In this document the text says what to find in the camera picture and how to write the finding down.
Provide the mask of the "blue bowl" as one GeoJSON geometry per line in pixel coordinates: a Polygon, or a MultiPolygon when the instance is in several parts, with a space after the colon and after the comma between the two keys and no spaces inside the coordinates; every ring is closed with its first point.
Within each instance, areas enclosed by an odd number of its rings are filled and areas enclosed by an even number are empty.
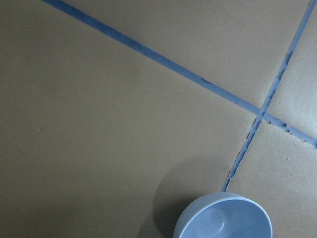
{"type": "Polygon", "coordinates": [[[266,211],[243,196],[218,192],[201,196],[181,213],[174,238],[271,238],[266,211]]]}

